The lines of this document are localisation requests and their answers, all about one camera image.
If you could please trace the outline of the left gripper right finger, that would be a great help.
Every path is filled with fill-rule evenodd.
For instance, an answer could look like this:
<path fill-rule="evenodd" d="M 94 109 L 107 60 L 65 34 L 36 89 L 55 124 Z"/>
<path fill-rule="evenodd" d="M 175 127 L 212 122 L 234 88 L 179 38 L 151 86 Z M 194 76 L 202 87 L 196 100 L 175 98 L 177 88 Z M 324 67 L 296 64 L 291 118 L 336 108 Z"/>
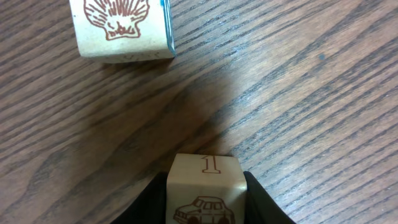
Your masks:
<path fill-rule="evenodd" d="M 244 224 L 295 224 L 249 171 L 243 174 L 247 183 Z"/>

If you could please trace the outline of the white block blue number side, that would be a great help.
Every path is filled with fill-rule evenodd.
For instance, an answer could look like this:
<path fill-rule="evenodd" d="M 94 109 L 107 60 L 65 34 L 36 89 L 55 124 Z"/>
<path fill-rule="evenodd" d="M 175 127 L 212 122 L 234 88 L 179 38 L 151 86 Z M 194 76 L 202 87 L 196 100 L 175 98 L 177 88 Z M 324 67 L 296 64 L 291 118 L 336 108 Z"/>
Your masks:
<path fill-rule="evenodd" d="M 169 0 L 70 0 L 81 57 L 103 63 L 174 58 Z"/>

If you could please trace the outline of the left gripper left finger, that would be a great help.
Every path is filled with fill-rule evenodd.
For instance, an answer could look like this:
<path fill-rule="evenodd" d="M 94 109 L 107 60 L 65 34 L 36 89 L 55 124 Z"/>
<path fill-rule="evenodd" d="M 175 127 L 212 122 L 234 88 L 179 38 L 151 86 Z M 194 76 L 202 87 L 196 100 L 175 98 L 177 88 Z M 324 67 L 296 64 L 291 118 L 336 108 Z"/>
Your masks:
<path fill-rule="evenodd" d="M 111 224 L 165 224 L 167 172 L 159 172 Z"/>

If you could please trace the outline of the plain white wooden block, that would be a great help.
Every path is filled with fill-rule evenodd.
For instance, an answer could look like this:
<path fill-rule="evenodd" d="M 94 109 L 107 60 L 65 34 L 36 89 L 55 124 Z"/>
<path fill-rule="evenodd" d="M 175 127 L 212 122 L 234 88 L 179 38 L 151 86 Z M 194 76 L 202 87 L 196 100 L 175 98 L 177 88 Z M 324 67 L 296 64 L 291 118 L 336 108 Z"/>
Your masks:
<path fill-rule="evenodd" d="M 167 177 L 165 222 L 243 224 L 247 191 L 237 158 L 177 154 Z"/>

